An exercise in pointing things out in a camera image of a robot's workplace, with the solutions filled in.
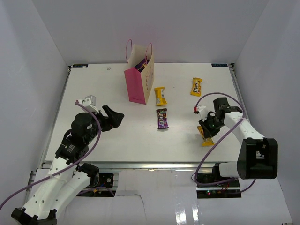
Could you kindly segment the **yellow M&M pack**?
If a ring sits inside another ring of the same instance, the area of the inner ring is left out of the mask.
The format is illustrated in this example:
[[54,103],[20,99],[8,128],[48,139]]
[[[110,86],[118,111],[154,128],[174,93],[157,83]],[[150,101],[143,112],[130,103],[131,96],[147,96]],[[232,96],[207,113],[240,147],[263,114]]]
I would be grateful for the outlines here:
[[213,146],[213,145],[214,145],[213,140],[212,140],[210,137],[208,137],[208,138],[205,138],[205,137],[204,137],[204,131],[203,131],[203,128],[202,128],[201,126],[198,126],[197,129],[198,129],[200,135],[202,136],[202,146],[203,146],[203,147],[210,147],[210,146]]
[[190,94],[193,96],[200,97],[201,96],[201,83],[203,79],[198,77],[193,77],[193,86],[191,89]]

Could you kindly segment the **brown purple M&M pack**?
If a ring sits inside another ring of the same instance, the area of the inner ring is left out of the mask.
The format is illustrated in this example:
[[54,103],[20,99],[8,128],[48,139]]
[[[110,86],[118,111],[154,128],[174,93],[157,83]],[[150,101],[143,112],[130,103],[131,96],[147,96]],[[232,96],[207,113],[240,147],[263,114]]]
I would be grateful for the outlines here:
[[167,109],[157,109],[157,126],[158,130],[168,129],[168,121],[167,121]]

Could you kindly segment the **yellow snack bar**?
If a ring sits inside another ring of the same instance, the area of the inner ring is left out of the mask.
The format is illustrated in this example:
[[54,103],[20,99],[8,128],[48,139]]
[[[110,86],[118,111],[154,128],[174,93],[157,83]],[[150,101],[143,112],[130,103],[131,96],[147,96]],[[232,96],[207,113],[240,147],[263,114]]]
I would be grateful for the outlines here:
[[154,89],[155,97],[156,97],[156,106],[164,106],[167,105],[167,101],[164,96],[164,87],[156,87]]

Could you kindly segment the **large purple snack bag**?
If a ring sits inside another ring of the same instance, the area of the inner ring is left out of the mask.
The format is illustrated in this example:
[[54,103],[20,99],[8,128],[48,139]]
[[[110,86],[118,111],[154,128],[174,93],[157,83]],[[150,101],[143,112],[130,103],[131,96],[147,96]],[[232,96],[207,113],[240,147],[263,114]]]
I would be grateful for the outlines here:
[[135,65],[134,68],[135,68],[138,72],[141,73],[141,72],[146,68],[146,66],[147,66],[148,63],[149,63],[149,59],[148,59],[148,58],[143,59],[143,60],[140,61],[137,65]]

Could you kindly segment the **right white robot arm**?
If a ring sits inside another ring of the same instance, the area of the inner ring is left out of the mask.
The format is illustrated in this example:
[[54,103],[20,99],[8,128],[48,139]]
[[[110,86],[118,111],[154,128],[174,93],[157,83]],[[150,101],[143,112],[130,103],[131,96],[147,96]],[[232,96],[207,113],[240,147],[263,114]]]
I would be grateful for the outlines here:
[[213,101],[214,111],[205,106],[196,106],[200,115],[199,124],[204,138],[213,138],[222,127],[227,127],[241,144],[237,161],[222,162],[217,172],[212,174],[212,183],[224,186],[229,178],[275,179],[278,175],[278,143],[273,138],[260,134],[244,118],[238,106],[230,106],[227,98],[219,97]]

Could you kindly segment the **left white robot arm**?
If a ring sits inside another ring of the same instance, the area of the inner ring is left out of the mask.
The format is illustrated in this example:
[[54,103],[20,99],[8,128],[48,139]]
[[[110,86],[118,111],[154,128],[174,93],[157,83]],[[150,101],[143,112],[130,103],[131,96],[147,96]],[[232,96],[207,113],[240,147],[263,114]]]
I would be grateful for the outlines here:
[[64,134],[47,176],[32,197],[11,214],[20,225],[57,224],[68,204],[84,188],[99,182],[98,167],[79,163],[92,152],[89,144],[98,142],[102,132],[117,128],[125,115],[107,105],[103,106],[103,115],[92,105],[75,104],[84,112],[75,116],[71,129]]

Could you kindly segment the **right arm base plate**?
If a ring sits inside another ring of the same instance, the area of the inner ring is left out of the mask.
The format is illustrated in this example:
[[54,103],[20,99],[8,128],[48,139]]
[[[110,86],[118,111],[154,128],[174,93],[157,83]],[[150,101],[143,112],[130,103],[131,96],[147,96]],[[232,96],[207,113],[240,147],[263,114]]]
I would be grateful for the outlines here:
[[[212,172],[199,172],[197,181],[200,183],[216,182]],[[238,180],[213,184],[210,186],[197,185],[197,199],[223,199],[223,198],[241,198],[240,183]]]

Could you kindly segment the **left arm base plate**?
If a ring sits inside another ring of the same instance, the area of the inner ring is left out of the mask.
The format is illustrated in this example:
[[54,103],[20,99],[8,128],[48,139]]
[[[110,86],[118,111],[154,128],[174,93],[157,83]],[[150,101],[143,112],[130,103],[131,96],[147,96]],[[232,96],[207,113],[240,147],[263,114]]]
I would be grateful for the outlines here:
[[114,197],[114,174],[99,173],[93,181],[77,196],[78,197]]

